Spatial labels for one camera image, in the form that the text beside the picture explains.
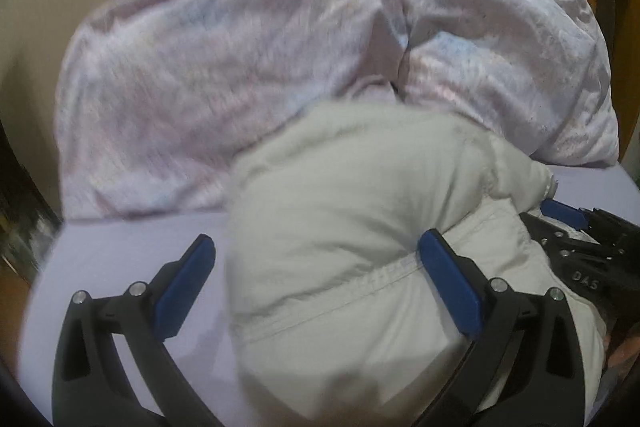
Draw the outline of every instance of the blue gripper pad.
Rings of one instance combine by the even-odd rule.
[[[453,260],[455,253],[431,232],[418,241],[418,253],[458,331],[476,340],[482,331],[482,302]]]
[[[540,212],[543,216],[562,221],[575,230],[589,228],[589,221],[580,210],[556,200],[544,200],[540,203]]]
[[[216,261],[215,245],[207,235],[199,236],[190,250],[154,307],[154,336],[160,341],[178,334]]]

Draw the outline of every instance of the metal screw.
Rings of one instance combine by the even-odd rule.
[[[509,285],[507,284],[507,281],[504,279],[500,279],[499,277],[496,277],[495,279],[491,279],[491,288],[498,293],[503,293],[507,291],[507,288],[509,287]]]
[[[561,301],[564,299],[564,292],[560,288],[551,288],[549,295],[554,301]]]
[[[77,291],[76,293],[74,293],[74,296],[71,297],[71,300],[74,304],[82,304],[84,301],[86,301],[86,291]]]
[[[129,286],[129,293],[135,297],[140,297],[146,291],[146,283],[134,282]]]

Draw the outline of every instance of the blue rubber tip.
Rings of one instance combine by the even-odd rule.
[[[589,221],[580,210],[556,200],[544,200],[540,203],[540,212],[543,216],[562,221],[575,230],[589,228]]]
[[[482,331],[481,299],[433,233],[420,238],[418,253],[458,331],[476,340]]]
[[[216,248],[210,237],[201,235],[192,248],[154,307],[154,336],[160,341],[178,334],[215,264]]]

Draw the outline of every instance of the silver bolt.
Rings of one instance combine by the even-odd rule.
[[[134,282],[129,286],[129,293],[135,297],[140,297],[146,291],[146,283]]]
[[[564,299],[564,292],[560,288],[551,288],[549,295],[554,301],[561,301]]]
[[[509,285],[507,281],[504,279],[500,279],[496,277],[495,279],[491,279],[491,288],[497,293],[503,293],[507,291]]]
[[[71,297],[74,304],[82,304],[86,301],[86,292],[84,290],[77,291],[74,296]]]

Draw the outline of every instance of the wrinkled fabric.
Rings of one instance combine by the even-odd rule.
[[[408,426],[424,411],[468,347],[415,254],[431,228],[488,279],[564,290],[590,411],[606,327],[518,215],[552,195],[546,166],[452,114],[323,103],[241,155],[233,180],[232,339],[262,425]]]
[[[527,155],[613,163],[585,0],[114,0],[57,93],[66,219],[225,204],[234,158],[319,100],[455,111]]]

